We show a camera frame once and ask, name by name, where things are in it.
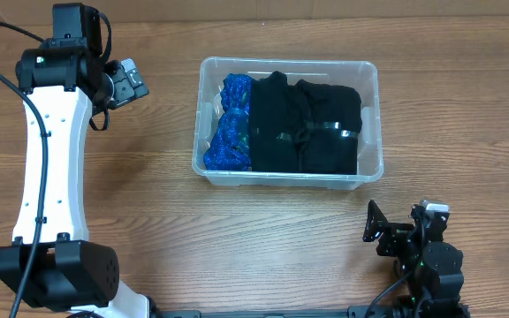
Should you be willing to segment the black garment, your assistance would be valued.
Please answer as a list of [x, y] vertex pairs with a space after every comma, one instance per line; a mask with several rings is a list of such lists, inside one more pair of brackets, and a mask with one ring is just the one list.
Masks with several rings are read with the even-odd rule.
[[315, 174], [357, 173], [358, 137], [362, 129], [361, 96], [352, 87], [310, 83], [296, 87], [306, 96], [310, 118], [300, 167]]
[[300, 113], [296, 94], [282, 72], [255, 80], [251, 87], [249, 150], [252, 171], [297, 172], [298, 154], [293, 144]]

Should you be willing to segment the sparkly blue knit garment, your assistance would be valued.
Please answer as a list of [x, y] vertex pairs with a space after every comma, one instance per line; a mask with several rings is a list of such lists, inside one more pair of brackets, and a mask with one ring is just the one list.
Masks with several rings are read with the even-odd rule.
[[207, 170], [249, 170], [248, 121], [253, 79], [245, 74], [229, 73], [223, 84], [220, 97], [224, 113], [203, 162]]

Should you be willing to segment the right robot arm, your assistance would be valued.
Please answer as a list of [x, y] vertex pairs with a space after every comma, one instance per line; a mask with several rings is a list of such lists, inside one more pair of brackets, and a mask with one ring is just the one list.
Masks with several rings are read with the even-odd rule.
[[460, 303], [463, 253], [443, 238], [449, 206], [421, 200], [410, 217], [413, 223], [390, 222], [375, 201], [368, 202], [363, 240], [376, 240], [376, 253], [395, 259], [398, 280], [372, 300], [363, 316], [469, 317]]

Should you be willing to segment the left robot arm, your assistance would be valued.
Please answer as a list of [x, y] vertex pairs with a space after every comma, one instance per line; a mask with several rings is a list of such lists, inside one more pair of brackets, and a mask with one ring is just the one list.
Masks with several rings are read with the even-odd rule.
[[21, 208], [0, 280], [17, 304], [71, 317], [154, 317], [155, 303], [120, 278], [118, 256], [89, 238], [83, 173], [87, 132], [148, 93], [133, 60], [110, 58], [107, 17], [55, 4], [53, 35], [26, 50], [12, 89], [26, 108], [27, 155]]

